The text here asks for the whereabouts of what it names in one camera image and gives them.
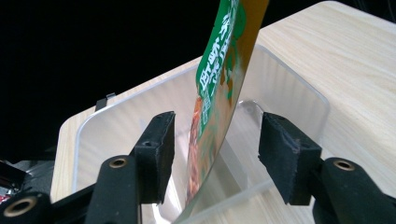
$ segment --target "green and orange package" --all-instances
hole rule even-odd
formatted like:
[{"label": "green and orange package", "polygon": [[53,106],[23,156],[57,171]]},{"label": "green and orange package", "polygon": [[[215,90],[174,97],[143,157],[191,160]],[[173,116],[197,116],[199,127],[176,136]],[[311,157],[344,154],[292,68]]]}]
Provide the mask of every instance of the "green and orange package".
[{"label": "green and orange package", "polygon": [[230,125],[268,0],[221,0],[198,66],[187,203],[208,175]]}]

